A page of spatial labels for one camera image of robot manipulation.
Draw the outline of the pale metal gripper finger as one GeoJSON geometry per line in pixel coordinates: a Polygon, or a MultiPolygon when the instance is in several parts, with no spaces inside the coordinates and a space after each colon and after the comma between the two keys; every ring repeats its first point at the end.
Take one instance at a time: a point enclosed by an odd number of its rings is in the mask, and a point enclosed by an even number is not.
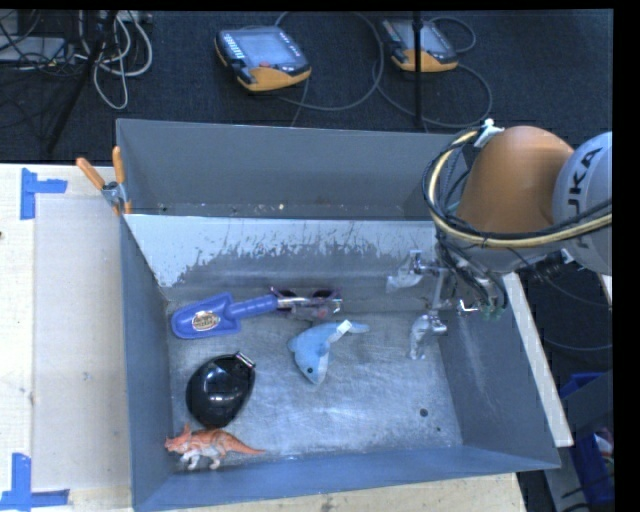
{"type": "Polygon", "coordinates": [[[448,328],[437,312],[420,315],[412,324],[409,334],[409,358],[419,360],[425,358],[424,348],[429,339],[443,336],[448,328]]]}
{"type": "Polygon", "coordinates": [[[422,280],[424,273],[422,252],[411,250],[395,272],[387,277],[385,291],[394,293],[400,289],[414,287],[422,280]]]}

